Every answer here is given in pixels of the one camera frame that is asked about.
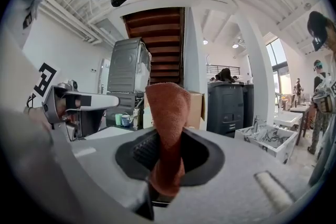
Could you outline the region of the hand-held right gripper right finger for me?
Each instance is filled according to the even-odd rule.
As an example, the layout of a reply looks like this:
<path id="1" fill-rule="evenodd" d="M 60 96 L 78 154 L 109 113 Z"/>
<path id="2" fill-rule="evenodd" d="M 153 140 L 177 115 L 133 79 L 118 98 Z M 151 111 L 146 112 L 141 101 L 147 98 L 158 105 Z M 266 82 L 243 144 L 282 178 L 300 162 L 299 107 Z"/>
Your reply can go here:
<path id="1" fill-rule="evenodd" d="M 182 187 L 167 208 L 155 208 L 156 223 L 272 223 L 279 211 L 254 175 L 270 172 L 299 200 L 308 180 L 251 143 L 197 130 L 225 155 L 221 171 L 205 185 Z"/>

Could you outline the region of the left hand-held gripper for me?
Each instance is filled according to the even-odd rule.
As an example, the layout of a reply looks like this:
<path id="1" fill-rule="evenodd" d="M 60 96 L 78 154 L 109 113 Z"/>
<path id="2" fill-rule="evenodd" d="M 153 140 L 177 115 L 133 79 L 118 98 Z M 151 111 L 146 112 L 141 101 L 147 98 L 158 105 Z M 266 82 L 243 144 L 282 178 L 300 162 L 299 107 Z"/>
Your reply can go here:
<path id="1" fill-rule="evenodd" d="M 47 63 L 40 68 L 40 78 L 34 86 L 33 93 L 27 100 L 27 115 L 30 120 L 47 131 L 61 128 L 69 140 L 78 138 L 78 115 L 76 111 L 106 110 L 119 105 L 119 98 L 114 95 L 93 93 L 68 93 L 77 91 L 77 83 L 73 80 L 60 82 L 60 70 Z M 56 101 L 65 98 L 66 114 L 60 119 L 57 115 Z M 74 115 L 74 122 L 67 119 Z"/>

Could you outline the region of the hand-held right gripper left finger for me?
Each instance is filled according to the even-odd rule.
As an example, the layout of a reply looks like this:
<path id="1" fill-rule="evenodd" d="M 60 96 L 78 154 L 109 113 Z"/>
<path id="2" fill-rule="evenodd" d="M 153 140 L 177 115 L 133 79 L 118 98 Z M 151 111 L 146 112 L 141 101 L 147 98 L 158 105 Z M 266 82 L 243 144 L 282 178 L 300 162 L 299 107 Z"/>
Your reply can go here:
<path id="1" fill-rule="evenodd" d="M 143 134 L 68 142 L 52 131 L 56 160 L 87 220 L 154 219 L 147 181 L 128 177 L 115 159 L 119 146 Z"/>

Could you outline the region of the person's left hand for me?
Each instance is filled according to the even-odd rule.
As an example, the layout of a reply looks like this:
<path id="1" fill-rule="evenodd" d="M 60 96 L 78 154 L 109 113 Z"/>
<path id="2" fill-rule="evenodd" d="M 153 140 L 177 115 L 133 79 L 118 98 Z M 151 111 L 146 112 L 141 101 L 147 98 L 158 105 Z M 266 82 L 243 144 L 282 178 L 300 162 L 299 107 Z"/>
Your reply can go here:
<path id="1" fill-rule="evenodd" d="M 57 115 L 60 119 L 65 118 L 66 114 L 66 99 L 60 99 L 56 101 L 56 110 L 57 110 Z M 76 119 L 74 115 L 68 115 L 67 119 L 74 122 Z"/>

